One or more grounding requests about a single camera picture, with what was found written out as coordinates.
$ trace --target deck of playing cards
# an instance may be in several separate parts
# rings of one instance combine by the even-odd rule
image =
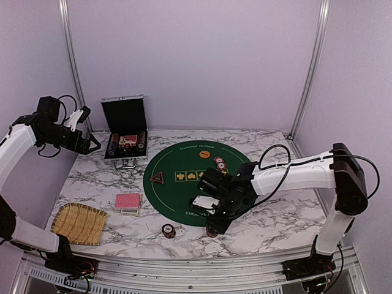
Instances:
[[[117,194],[115,210],[120,211],[121,214],[139,216],[140,203],[141,195],[139,193]]]

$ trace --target poker chip case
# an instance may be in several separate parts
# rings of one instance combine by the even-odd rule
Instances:
[[[110,129],[105,162],[146,158],[148,126],[144,96],[103,98],[100,102]]]

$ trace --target red poker chip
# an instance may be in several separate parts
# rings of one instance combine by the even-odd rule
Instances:
[[[214,158],[214,161],[215,161],[215,163],[219,163],[219,162],[225,162],[224,160],[223,160],[223,158],[221,158],[221,157],[215,157]]]
[[[226,164],[224,162],[218,162],[216,167],[218,168],[218,170],[225,170]]]

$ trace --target orange chip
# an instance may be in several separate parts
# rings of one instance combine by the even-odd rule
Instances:
[[[207,159],[211,156],[211,153],[209,153],[208,151],[201,151],[198,155],[203,159]]]

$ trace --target case lid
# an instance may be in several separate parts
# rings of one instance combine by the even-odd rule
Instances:
[[[101,99],[111,133],[132,134],[147,130],[143,95]]]

